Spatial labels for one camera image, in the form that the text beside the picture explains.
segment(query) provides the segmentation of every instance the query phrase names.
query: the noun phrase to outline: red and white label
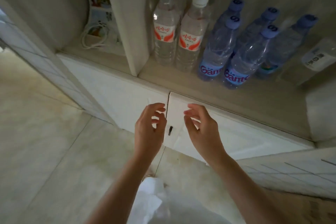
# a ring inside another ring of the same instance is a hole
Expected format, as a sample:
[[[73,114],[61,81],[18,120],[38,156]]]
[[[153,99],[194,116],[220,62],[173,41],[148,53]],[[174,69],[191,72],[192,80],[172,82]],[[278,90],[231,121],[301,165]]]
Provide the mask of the red and white label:
[[[173,42],[176,26],[164,26],[154,22],[154,33],[157,40],[163,42]]]
[[[189,51],[197,51],[200,48],[202,39],[203,35],[191,35],[185,31],[181,31],[178,44]]]

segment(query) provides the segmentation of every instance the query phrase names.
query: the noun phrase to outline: blue plastic bottle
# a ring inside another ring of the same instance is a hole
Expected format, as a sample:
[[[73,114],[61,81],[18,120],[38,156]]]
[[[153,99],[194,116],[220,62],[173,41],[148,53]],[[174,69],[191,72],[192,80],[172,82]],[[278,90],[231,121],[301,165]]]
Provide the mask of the blue plastic bottle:
[[[260,79],[265,79],[282,67],[304,42],[309,30],[317,21],[318,18],[316,16],[306,14],[298,19],[290,28],[281,32],[275,38],[267,59],[255,73],[255,76]]]
[[[269,25],[246,45],[239,48],[222,73],[224,86],[229,89],[237,89],[245,83],[266,59],[271,39],[278,33],[277,27]]]
[[[199,65],[200,79],[211,81],[219,75],[235,47],[239,25],[240,18],[233,15],[226,20],[224,26],[211,31]]]
[[[267,8],[259,18],[255,19],[246,29],[238,36],[235,52],[247,44],[251,38],[259,34],[264,28],[270,25],[279,16],[279,10],[275,7]]]
[[[240,11],[243,9],[243,7],[244,7],[243,0],[232,0],[227,10],[224,11],[224,13],[221,14],[221,16],[217,19],[213,27],[213,30],[217,30],[218,28],[224,26],[226,20],[233,15],[240,18]]]

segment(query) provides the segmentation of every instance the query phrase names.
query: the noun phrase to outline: cabinet shelf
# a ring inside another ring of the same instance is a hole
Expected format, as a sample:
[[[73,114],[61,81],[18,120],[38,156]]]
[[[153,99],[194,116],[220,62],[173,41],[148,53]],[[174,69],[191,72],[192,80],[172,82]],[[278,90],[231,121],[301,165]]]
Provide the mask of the cabinet shelf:
[[[65,46],[61,52],[65,54],[74,55],[84,60],[94,62],[99,65],[106,66],[110,69],[115,69],[120,72],[131,74],[128,61],[125,56],[125,51],[122,45],[115,45],[115,53],[107,53],[99,51],[98,49],[83,49],[81,44],[81,38],[77,37],[73,39],[70,44]]]
[[[251,78],[237,90],[228,90],[220,82],[203,82],[192,73],[158,64],[150,57],[139,78],[176,93],[255,120],[284,132],[310,140],[305,93],[291,84]]]

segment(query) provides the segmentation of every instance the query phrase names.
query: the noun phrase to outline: blue bottle cap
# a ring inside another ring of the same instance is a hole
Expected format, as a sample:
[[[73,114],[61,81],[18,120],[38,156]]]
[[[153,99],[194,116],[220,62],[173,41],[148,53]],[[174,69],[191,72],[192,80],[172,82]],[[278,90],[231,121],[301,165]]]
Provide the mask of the blue bottle cap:
[[[243,0],[232,0],[229,5],[229,9],[235,12],[239,12],[244,7],[244,1]]]
[[[261,16],[266,18],[268,21],[274,21],[278,17],[279,13],[279,9],[269,7],[261,14]]]
[[[231,16],[230,18],[226,19],[225,26],[232,30],[239,28],[240,18],[235,15]]]
[[[305,14],[300,19],[297,20],[297,24],[304,28],[311,28],[317,23],[319,19],[312,14]]]
[[[278,35],[279,29],[278,27],[274,25],[268,25],[267,28],[264,28],[261,34],[266,38],[274,38],[276,35]]]

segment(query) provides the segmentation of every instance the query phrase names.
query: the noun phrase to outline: white cabinet door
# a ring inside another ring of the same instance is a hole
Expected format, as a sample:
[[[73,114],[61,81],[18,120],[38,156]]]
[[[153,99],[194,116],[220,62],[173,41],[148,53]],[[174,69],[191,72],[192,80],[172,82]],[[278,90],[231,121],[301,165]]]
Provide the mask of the white cabinet door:
[[[192,145],[184,124],[183,111],[188,109],[188,103],[202,104],[207,108],[210,116],[218,123],[225,150],[234,159],[314,148],[312,142],[303,138],[171,92],[163,144],[201,161],[204,159]]]
[[[134,133],[135,122],[146,105],[161,102],[167,106],[167,89],[118,71],[105,71],[63,55],[59,57],[122,129]]]

